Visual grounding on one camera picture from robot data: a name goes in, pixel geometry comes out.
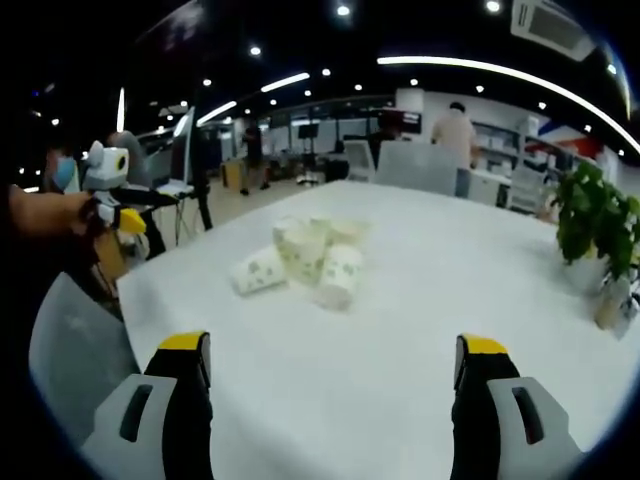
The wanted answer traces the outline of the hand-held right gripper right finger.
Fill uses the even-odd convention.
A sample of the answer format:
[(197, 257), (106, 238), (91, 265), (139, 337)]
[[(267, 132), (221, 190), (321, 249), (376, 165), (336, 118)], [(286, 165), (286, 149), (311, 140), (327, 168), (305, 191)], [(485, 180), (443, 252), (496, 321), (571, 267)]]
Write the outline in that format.
[(583, 452), (569, 416), (499, 342), (456, 339), (453, 479), (568, 479)]

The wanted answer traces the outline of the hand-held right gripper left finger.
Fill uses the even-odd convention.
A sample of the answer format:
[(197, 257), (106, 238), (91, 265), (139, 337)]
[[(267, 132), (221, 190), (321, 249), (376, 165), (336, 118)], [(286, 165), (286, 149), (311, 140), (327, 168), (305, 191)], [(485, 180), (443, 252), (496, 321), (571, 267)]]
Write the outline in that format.
[(175, 334), (97, 408), (82, 453), (102, 479), (211, 479), (210, 335)]

